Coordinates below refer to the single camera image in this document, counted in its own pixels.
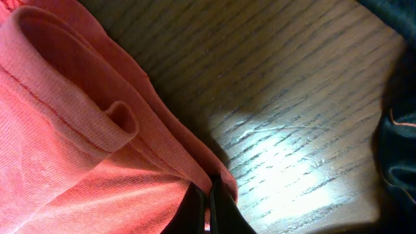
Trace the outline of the red t-shirt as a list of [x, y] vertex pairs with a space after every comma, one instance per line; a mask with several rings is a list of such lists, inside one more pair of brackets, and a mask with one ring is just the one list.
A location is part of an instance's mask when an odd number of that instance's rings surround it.
[[1, 232], [160, 233], [219, 158], [77, 1], [1, 2]]

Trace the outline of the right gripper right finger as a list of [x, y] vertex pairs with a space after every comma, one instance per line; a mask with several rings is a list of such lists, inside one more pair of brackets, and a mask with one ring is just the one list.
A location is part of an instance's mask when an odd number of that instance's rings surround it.
[[211, 234], [256, 234], [241, 215], [227, 185], [220, 176], [212, 177], [209, 194]]

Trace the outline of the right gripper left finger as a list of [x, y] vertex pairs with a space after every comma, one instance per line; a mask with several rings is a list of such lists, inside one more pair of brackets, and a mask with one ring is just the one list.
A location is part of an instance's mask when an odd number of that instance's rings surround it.
[[191, 183], [169, 224], [161, 234], [204, 234], [205, 194]]

